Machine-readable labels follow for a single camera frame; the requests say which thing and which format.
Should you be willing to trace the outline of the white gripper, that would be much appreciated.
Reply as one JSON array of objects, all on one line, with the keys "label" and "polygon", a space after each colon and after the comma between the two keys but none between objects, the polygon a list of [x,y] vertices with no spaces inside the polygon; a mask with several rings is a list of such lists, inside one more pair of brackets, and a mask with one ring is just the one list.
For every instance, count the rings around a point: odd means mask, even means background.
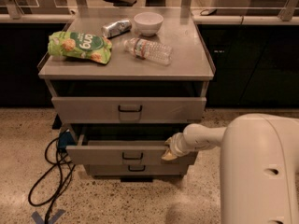
[{"label": "white gripper", "polygon": [[174,134],[172,137],[169,137],[164,143],[170,147],[170,149],[168,148],[162,155],[162,159],[164,161],[172,161],[176,157],[183,157],[190,153],[183,133]]}]

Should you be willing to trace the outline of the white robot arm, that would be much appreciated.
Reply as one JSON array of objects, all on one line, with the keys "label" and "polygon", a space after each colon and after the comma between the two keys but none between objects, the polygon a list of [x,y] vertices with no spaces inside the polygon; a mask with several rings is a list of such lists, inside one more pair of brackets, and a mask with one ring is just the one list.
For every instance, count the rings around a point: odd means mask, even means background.
[{"label": "white robot arm", "polygon": [[166,161],[221,149],[221,224],[299,224],[299,119],[247,114],[226,127],[193,123],[165,144]]}]

